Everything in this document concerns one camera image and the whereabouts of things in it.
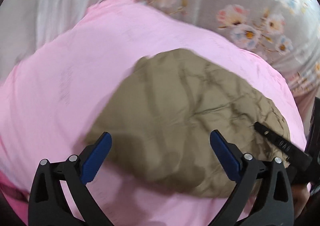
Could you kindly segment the white satin curtain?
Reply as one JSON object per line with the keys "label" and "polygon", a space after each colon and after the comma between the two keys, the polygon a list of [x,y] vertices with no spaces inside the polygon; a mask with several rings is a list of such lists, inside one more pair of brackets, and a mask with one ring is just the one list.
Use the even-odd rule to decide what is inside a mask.
{"label": "white satin curtain", "polygon": [[19,61],[74,27],[102,0],[1,0],[1,80]]}

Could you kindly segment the grey floral curtain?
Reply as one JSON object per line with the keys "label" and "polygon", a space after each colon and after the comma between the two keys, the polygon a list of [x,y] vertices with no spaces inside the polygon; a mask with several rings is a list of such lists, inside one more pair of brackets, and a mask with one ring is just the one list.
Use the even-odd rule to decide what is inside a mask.
{"label": "grey floral curtain", "polygon": [[217,32],[285,78],[303,120],[319,91],[317,0],[138,0]]}

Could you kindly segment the magenta cloth under blanket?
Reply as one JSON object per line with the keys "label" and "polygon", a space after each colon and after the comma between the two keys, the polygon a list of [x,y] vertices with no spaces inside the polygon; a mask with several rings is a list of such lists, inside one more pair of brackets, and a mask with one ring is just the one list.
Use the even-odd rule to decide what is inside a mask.
{"label": "magenta cloth under blanket", "polygon": [[19,220],[28,225],[28,193],[22,191],[1,172],[1,194]]}

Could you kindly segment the olive quilted jacket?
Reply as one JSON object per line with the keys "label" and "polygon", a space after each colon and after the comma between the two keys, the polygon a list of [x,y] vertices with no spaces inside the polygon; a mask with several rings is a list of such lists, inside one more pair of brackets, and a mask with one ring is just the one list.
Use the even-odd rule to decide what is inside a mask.
{"label": "olive quilted jacket", "polygon": [[235,73],[177,49],[137,61],[85,143],[108,132],[108,159],[128,173],[180,193],[226,198],[234,183],[210,147],[210,133],[218,130],[257,159],[281,157],[281,151],[255,131],[256,122],[290,138],[272,100]]}

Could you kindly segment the pink bed blanket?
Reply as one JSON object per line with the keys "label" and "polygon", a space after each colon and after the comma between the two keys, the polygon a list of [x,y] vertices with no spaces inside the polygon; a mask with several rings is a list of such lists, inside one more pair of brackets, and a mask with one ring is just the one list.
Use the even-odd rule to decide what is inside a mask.
{"label": "pink bed blanket", "polygon": [[40,160],[60,162],[83,150],[83,137],[141,57],[177,48],[247,80],[281,111],[293,143],[305,147],[285,79],[258,55],[135,0],[105,0],[1,85],[1,182],[29,193]]}

